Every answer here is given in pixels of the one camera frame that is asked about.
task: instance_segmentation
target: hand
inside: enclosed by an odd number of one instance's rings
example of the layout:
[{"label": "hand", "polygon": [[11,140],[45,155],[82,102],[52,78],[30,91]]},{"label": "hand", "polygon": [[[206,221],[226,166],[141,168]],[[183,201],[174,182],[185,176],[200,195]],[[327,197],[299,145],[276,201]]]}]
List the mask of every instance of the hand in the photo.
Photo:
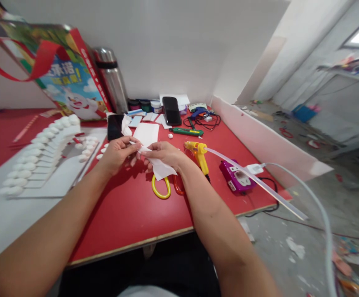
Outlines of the hand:
[{"label": "hand", "polygon": [[[151,144],[148,149],[152,151],[143,151],[141,155],[146,158],[160,159],[163,163],[170,165],[175,169],[179,170],[179,166],[187,162],[192,162],[183,152],[178,150],[169,142],[155,142]],[[144,164],[148,166],[147,172],[152,171],[152,164],[145,159]]]},{"label": "hand", "polygon": [[133,167],[135,165],[137,161],[135,154],[140,147],[139,140],[131,136],[114,139],[109,143],[103,157],[95,168],[101,170],[104,174],[116,175],[125,161],[127,161],[126,166]]}]

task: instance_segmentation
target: yellow glue gun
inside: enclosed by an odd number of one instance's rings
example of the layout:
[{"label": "yellow glue gun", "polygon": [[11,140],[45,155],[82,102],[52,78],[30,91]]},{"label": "yellow glue gun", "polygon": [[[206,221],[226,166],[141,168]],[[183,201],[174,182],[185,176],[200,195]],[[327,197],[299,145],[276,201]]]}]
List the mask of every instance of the yellow glue gun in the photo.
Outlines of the yellow glue gun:
[{"label": "yellow glue gun", "polygon": [[208,166],[204,157],[204,154],[207,152],[207,150],[205,149],[207,145],[195,141],[186,141],[184,146],[186,149],[193,152],[203,174],[208,175]]}]

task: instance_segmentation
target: yellow scissors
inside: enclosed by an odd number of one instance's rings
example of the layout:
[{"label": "yellow scissors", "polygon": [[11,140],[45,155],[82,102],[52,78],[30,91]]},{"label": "yellow scissors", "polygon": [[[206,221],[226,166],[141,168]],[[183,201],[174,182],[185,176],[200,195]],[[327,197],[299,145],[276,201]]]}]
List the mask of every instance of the yellow scissors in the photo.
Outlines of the yellow scissors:
[{"label": "yellow scissors", "polygon": [[[174,179],[174,188],[175,188],[175,192],[177,192],[179,195],[183,195],[185,194],[184,191],[181,191],[180,188],[178,187],[177,184],[177,180],[176,180],[176,175],[173,175],[173,179]],[[171,186],[170,186],[170,182],[168,181],[168,177],[164,178],[164,181],[166,182],[166,186],[167,186],[167,194],[166,195],[162,195],[160,194],[157,189],[156,189],[156,176],[153,175],[152,177],[152,189],[153,192],[156,194],[157,197],[159,197],[160,199],[167,199],[170,195],[171,195]]]}]

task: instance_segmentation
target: smartphone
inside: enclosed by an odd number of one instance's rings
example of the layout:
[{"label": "smartphone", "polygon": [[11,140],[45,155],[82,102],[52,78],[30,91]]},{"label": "smartphone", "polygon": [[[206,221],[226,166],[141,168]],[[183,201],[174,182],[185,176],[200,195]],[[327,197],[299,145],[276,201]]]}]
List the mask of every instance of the smartphone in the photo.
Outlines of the smartphone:
[{"label": "smartphone", "polygon": [[163,97],[164,117],[167,125],[180,126],[182,124],[178,101],[175,97]]},{"label": "smartphone", "polygon": [[124,114],[108,115],[108,141],[120,138],[122,134],[122,121]]}]

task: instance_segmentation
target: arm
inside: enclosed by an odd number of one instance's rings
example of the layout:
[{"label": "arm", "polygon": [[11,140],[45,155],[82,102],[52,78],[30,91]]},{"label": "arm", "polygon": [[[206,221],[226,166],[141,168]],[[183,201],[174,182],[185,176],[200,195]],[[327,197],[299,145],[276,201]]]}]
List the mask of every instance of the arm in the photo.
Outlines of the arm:
[{"label": "arm", "polygon": [[182,177],[195,230],[218,274],[223,296],[279,296],[275,282],[240,223],[198,166],[169,143],[155,143],[147,158],[159,158]]},{"label": "arm", "polygon": [[110,142],[103,158],[56,206],[0,254],[0,296],[45,296],[62,273],[109,179],[140,144]]}]

